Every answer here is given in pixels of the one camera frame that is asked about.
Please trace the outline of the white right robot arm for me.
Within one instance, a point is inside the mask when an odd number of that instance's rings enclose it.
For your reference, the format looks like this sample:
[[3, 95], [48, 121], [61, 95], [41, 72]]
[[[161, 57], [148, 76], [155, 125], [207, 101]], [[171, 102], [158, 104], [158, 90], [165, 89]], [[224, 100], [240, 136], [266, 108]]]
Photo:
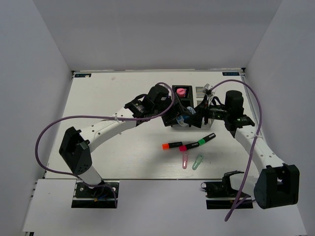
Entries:
[[295, 165], [288, 165], [277, 157], [265, 141], [256, 133], [257, 128], [250, 117], [244, 114], [244, 98], [236, 90], [226, 92], [225, 102], [216, 96], [204, 96], [195, 108], [188, 107], [191, 113], [185, 117], [185, 123], [200, 128], [208, 119], [223, 120], [231, 133], [251, 157], [259, 172], [259, 177], [243, 175], [240, 180], [242, 200], [253, 197], [262, 209], [294, 205], [298, 202], [300, 172]]

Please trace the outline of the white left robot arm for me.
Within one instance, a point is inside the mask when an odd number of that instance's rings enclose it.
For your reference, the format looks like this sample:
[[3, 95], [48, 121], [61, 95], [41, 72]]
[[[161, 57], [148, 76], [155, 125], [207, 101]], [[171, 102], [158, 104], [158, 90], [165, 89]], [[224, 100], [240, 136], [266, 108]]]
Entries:
[[93, 167], [91, 153], [114, 136], [135, 128], [151, 119], [162, 117], [165, 126], [184, 122], [192, 115], [177, 93], [164, 84], [151, 87], [147, 94], [141, 94], [112, 116], [86, 128], [70, 127], [65, 131], [59, 154], [71, 173], [87, 184], [93, 196], [103, 193], [104, 182]]

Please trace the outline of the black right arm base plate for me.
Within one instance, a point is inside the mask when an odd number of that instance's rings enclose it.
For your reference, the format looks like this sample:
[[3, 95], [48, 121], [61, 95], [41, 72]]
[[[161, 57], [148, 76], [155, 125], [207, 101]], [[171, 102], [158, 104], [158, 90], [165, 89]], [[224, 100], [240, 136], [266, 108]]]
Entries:
[[208, 210], [230, 209], [238, 192], [224, 185], [222, 181], [202, 182], [200, 188], [206, 193]]

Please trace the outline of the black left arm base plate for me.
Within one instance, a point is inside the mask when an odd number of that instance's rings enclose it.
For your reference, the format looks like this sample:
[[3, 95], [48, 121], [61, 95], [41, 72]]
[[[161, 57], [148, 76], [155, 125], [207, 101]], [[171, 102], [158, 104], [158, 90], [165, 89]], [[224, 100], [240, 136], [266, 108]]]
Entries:
[[106, 187], [89, 188], [81, 182], [75, 184], [71, 207], [72, 208], [95, 208], [113, 209], [118, 204], [119, 186], [118, 181], [110, 181]]

